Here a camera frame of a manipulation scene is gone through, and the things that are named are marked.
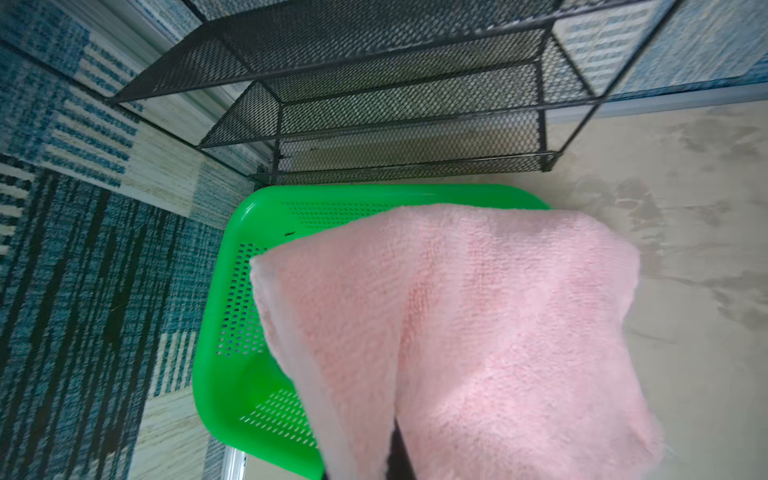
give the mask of floor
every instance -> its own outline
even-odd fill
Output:
[[[521,187],[635,242],[624,330],[667,440],[650,478],[765,478],[768,101],[597,119],[551,173],[431,181]],[[297,478],[255,458],[246,477]]]

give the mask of metal pole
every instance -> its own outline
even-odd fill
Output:
[[[675,13],[680,9],[682,4],[685,2],[685,0],[675,0],[675,2],[672,4],[672,6],[667,10],[667,12],[664,14],[664,16],[661,18],[661,20],[654,26],[654,29],[646,35],[645,39],[640,43],[640,46],[637,47],[637,49],[634,51],[632,56],[630,56],[629,60],[626,64],[624,64],[624,67],[619,71],[619,73],[614,77],[613,81],[607,86],[605,89],[605,92],[598,97],[597,103],[595,103],[592,108],[589,110],[586,116],[581,119],[581,123],[576,127],[576,130],[573,131],[571,136],[565,141],[561,149],[558,151],[558,154],[552,159],[552,162],[548,165],[547,170],[551,170],[554,166],[555,162],[558,161],[558,158],[565,152],[565,149],[568,148],[568,146],[571,145],[573,140],[576,138],[577,135],[581,132],[581,130],[584,128],[584,126],[589,122],[590,119],[592,119],[592,116],[598,111],[598,108],[605,103],[605,101],[608,99],[608,97],[611,96],[611,93],[613,93],[613,90],[621,84],[621,82],[624,80],[624,78],[627,76],[629,71],[634,67],[634,64],[637,63],[637,60],[643,56],[643,53],[650,47],[650,45],[653,43],[653,41],[656,39],[656,37],[661,33],[662,30],[664,30],[664,27],[669,23],[669,21],[672,19],[672,17],[675,15]]]

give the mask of pink towel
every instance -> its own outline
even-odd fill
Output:
[[[638,255],[567,211],[403,207],[251,260],[332,480],[638,478],[662,451],[621,322]]]

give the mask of concrete floor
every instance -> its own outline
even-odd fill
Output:
[[[514,185],[635,242],[624,331],[668,445],[650,477],[766,477],[768,101],[597,119],[550,173],[427,181]],[[249,458],[247,478],[296,477]]]

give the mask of wire mesh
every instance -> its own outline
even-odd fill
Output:
[[[282,141],[279,170],[332,170],[504,157],[540,150],[538,112],[302,137]]]
[[[535,62],[543,41],[547,43],[541,56],[541,80],[537,76]],[[417,122],[426,118],[446,118],[478,111],[541,107],[542,102],[538,101],[540,89],[545,93],[546,103],[586,102],[593,98],[548,32],[530,31],[522,36],[513,34],[484,39],[470,48],[452,45],[443,48],[442,53],[444,55],[441,57],[430,58],[418,67],[415,63],[409,63],[412,59],[408,59],[404,63],[412,68],[405,72],[382,68],[381,64],[377,64],[356,71],[340,68],[333,72],[313,72],[308,78],[294,75],[289,80],[278,78],[266,81],[281,100],[288,91],[293,98],[312,97],[301,103],[283,106],[280,135],[285,138],[315,131]],[[434,80],[435,77],[427,77],[422,78],[422,83],[416,83],[419,81],[415,80],[418,75],[436,71],[438,65],[442,64],[441,59],[445,57],[455,60],[450,66],[444,67],[443,71],[437,70],[440,72],[437,80]],[[445,70],[466,65],[473,69],[445,73]],[[348,75],[351,71],[360,77]],[[387,84],[390,78],[395,81]],[[408,81],[399,83],[403,78]],[[380,90],[363,88],[338,93],[343,88],[373,83],[386,86]],[[315,97],[319,92],[328,92],[334,88],[336,94],[324,98]],[[276,126],[263,127],[266,119],[261,101],[273,103],[273,99],[265,96],[260,86],[249,88],[217,122],[200,146],[269,138],[265,134],[254,134],[266,130],[276,131]],[[276,114],[268,119],[276,121]],[[247,127],[249,121],[254,123],[252,128]]]
[[[604,3],[595,0],[592,3]],[[116,97],[137,100],[537,28],[560,0],[291,0],[189,34]],[[200,68],[204,65],[237,68]]]
[[[423,81],[505,62],[532,60],[538,54],[544,33],[545,30],[539,28],[480,38],[466,43],[271,78],[266,83],[281,101],[296,102],[403,82]]]
[[[452,177],[455,175],[502,174],[539,171],[551,162],[554,153],[508,156],[411,164],[394,167],[369,167],[352,170],[318,170],[291,174],[259,174],[257,180],[273,185],[339,184],[398,180],[402,178]]]

